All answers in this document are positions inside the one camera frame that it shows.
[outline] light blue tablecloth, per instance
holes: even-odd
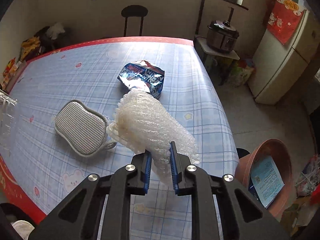
[[[48,214],[91,173],[105,176],[131,162],[117,144],[106,154],[81,158],[56,134],[54,118],[71,99],[109,119],[127,92],[117,80],[122,67],[145,59],[165,70],[159,101],[194,135],[209,174],[234,174],[238,156],[217,93],[194,48],[158,42],[91,45],[30,63],[11,91],[20,104],[15,145],[4,161],[25,193]],[[131,239],[191,238],[191,198],[177,197],[152,172],[146,196],[132,196]]]

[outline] snack wrapper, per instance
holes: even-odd
[[[7,65],[5,66],[5,69],[4,69],[3,73],[2,73],[3,77],[5,77],[5,76],[8,74],[8,72],[9,72],[9,70],[12,68],[15,60],[16,60],[16,58],[13,58],[12,60],[10,60],[10,61],[7,63]]]
[[[14,74],[16,73],[18,67],[20,66],[21,62],[15,64],[13,63],[13,65],[11,66],[10,70],[8,71],[7,75],[5,76],[5,78],[3,79],[3,82],[0,83],[0,85],[2,86],[2,89],[6,89],[10,79],[14,76]]]
[[[136,88],[158,98],[163,88],[164,70],[146,60],[140,60],[125,65],[118,80],[129,90]]]

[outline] oven mitt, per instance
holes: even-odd
[[[116,146],[115,140],[106,141],[109,122],[102,114],[86,107],[79,100],[71,100],[58,113],[55,130],[82,157]]]

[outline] crumpled bubble wrap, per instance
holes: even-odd
[[[164,183],[171,180],[170,142],[177,152],[199,164],[195,138],[180,125],[151,95],[141,90],[129,91],[118,103],[115,120],[108,134],[135,154],[148,150],[154,160],[154,172]]]

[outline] floor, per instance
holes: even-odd
[[[1,203],[6,203],[7,198],[5,197],[4,193],[2,192],[2,188],[0,188],[0,204]]]
[[[268,106],[254,101],[248,86],[219,86],[211,78],[226,112],[237,148],[253,152],[270,138],[282,140],[291,156],[293,179],[297,180],[315,153],[308,115],[302,104]],[[290,202],[295,199],[292,189]]]

